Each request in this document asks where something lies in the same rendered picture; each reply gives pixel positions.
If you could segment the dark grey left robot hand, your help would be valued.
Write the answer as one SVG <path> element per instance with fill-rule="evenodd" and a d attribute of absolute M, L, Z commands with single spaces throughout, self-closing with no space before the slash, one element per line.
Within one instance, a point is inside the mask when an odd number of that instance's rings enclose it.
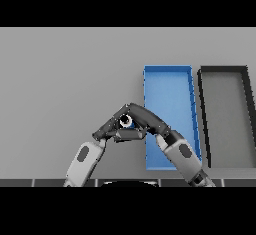
<path fill-rule="evenodd" d="M 128 106 L 129 104 L 125 104 L 121 107 L 105 124 L 92 134 L 92 137 L 98 142 L 101 139 L 106 141 L 113 139 L 116 143 L 142 140 L 147 133 L 147 129 L 143 129 L 134 120 L 134 129 L 125 129 L 120 125 L 120 117 L 127 114 Z"/>

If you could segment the blue bin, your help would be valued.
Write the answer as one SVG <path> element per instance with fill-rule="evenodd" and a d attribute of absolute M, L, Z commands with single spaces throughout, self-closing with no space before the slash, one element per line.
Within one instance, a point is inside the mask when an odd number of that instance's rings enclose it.
<path fill-rule="evenodd" d="M 201 158 L 192 67 L 145 65 L 144 106 L 179 132 Z"/>

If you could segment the dark grey bin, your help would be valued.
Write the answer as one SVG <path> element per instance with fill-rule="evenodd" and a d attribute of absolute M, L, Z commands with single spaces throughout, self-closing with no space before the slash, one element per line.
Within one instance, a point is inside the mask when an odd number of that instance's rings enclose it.
<path fill-rule="evenodd" d="M 197 72 L 209 168 L 256 168 L 256 109 L 248 67 Z"/>

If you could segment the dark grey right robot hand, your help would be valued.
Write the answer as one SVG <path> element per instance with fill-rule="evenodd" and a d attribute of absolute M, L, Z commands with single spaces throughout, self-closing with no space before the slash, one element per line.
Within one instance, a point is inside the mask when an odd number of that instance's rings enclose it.
<path fill-rule="evenodd" d="M 143 129 L 147 129 L 152 135 L 160 134 L 162 137 L 166 138 L 171 132 L 170 127 L 162 119 L 140 105 L 130 103 L 127 114 Z"/>

